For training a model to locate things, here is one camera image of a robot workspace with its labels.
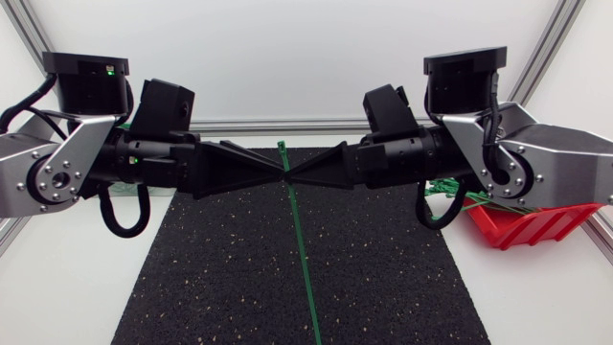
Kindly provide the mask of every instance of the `black cable loop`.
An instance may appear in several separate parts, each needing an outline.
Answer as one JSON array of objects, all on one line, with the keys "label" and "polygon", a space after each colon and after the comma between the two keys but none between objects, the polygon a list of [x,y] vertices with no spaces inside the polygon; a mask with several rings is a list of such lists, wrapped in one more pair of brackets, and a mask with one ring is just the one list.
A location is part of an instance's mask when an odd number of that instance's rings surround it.
[{"label": "black cable loop", "polygon": [[20,112],[32,106],[32,104],[36,103],[43,96],[49,92],[56,84],[57,75],[56,74],[47,74],[45,81],[36,89],[35,92],[30,94],[30,96],[23,99],[21,102],[17,103],[14,106],[7,108],[2,115],[0,116],[0,134],[4,134],[9,131],[9,125],[11,124],[12,119],[15,118]]},{"label": "black cable loop", "polygon": [[458,178],[458,192],[456,193],[453,202],[451,202],[451,206],[449,209],[442,215],[440,218],[433,220],[427,209],[427,201],[425,200],[425,185],[426,181],[422,180],[418,183],[418,198],[415,203],[415,212],[418,217],[420,223],[431,230],[441,230],[445,226],[449,225],[455,217],[460,214],[462,211],[462,206],[464,203],[464,198],[468,189],[466,188],[465,182]]},{"label": "black cable loop", "polygon": [[149,217],[151,215],[151,205],[149,203],[149,192],[147,186],[143,184],[137,186],[138,203],[141,207],[141,215],[139,216],[136,224],[131,228],[124,228],[119,224],[119,222],[117,222],[115,212],[113,211],[113,204],[108,193],[108,187],[110,187],[110,184],[108,183],[102,183],[98,187],[100,210],[102,212],[102,218],[104,219],[106,227],[108,227],[113,234],[124,239],[130,239],[140,235],[145,228],[147,228]]}]

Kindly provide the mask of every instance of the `white backdrop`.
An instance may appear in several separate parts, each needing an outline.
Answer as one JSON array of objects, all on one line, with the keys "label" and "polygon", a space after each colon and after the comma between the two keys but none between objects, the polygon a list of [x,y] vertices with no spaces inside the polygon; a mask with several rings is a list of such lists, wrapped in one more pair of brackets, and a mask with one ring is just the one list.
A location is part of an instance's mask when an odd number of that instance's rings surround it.
[{"label": "white backdrop", "polygon": [[422,59],[509,46],[508,97],[557,0],[32,0],[60,52],[129,58],[131,83],[196,93],[193,120],[365,119],[403,84],[423,115]]}]

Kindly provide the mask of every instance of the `green cable tie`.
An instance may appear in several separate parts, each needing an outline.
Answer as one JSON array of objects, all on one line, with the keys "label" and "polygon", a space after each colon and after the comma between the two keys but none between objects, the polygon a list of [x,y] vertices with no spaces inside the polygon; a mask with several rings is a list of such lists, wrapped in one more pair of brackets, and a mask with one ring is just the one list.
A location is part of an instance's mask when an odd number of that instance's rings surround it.
[{"label": "green cable tie", "polygon": [[[287,160],[287,149],[285,141],[277,143],[279,153],[284,161],[284,169],[289,171],[289,161]],[[294,215],[294,224],[296,225],[296,237],[298,238],[298,250],[300,251],[300,261],[303,265],[303,275],[305,276],[306,295],[308,296],[308,306],[310,308],[310,318],[313,321],[313,330],[315,331],[315,342],[317,345],[322,345],[322,337],[319,334],[319,324],[317,323],[317,311],[315,310],[315,299],[313,298],[313,290],[310,285],[308,276],[307,254],[305,251],[305,242],[303,241],[302,227],[300,226],[300,217],[298,217],[298,202],[296,201],[296,190],[291,183],[287,183],[289,190],[289,201],[291,203],[291,212]]]}]

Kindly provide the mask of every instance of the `red plastic bin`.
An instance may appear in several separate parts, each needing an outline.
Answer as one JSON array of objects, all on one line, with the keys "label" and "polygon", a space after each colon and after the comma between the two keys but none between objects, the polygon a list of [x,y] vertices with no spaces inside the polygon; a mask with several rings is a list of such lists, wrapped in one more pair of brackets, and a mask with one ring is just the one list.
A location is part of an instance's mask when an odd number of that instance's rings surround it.
[{"label": "red plastic bin", "polygon": [[[466,198],[465,206],[474,201]],[[512,245],[535,245],[545,240],[562,241],[571,231],[586,221],[602,204],[588,203],[568,207],[539,209],[539,212],[519,215],[476,206],[466,210],[494,248],[507,250]]]}]

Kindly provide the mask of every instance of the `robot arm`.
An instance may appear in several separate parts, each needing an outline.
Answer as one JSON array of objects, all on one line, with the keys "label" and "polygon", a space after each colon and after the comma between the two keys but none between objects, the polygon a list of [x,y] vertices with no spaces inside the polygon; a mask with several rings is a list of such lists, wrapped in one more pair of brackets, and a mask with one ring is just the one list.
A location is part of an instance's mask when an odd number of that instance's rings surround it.
[{"label": "robot arm", "polygon": [[[289,182],[351,189],[419,183],[417,215],[440,229],[455,218],[466,191],[498,204],[561,207],[613,203],[613,143],[591,133],[539,124],[517,103],[496,101],[496,69],[506,48],[424,60],[425,108],[436,126],[418,126],[400,87],[368,92],[372,130],[292,169]],[[456,200],[439,220],[427,216],[427,180],[455,177]]]},{"label": "robot arm", "polygon": [[[192,91],[146,81],[129,128],[133,102],[127,60],[45,53],[49,73],[30,97],[0,117],[0,218],[65,210],[98,195],[102,217],[118,236],[140,234],[148,222],[147,186],[174,187],[201,198],[280,181],[351,189],[418,183],[418,219],[440,229],[460,211],[466,191],[484,191],[509,206],[558,207],[613,203],[613,143],[579,130],[539,124],[516,103],[498,104],[496,70],[506,48],[427,57],[424,106],[433,126],[419,126],[400,87],[386,85],[364,98],[372,133],[346,142],[284,174],[281,164],[230,142],[202,142],[189,132]],[[61,112],[32,108],[57,84]],[[7,133],[23,110],[24,127]],[[50,128],[67,121],[61,142]],[[437,220],[427,215],[427,180],[454,177],[456,199]],[[123,228],[108,195],[114,183],[138,184],[141,217]]]},{"label": "robot arm", "polygon": [[[130,238],[148,223],[147,186],[201,198],[283,178],[277,162],[189,132],[194,93],[178,85],[146,81],[131,126],[121,127],[132,104],[126,59],[45,53],[44,65],[50,77],[43,86],[0,118],[0,218],[58,212],[99,195],[106,225]],[[62,112],[31,108],[56,81]],[[6,133],[27,109],[38,116]],[[60,133],[60,143],[46,139],[49,128],[60,131],[60,119],[69,133]],[[141,217],[129,229],[115,220],[107,191],[120,181],[139,185]]]}]

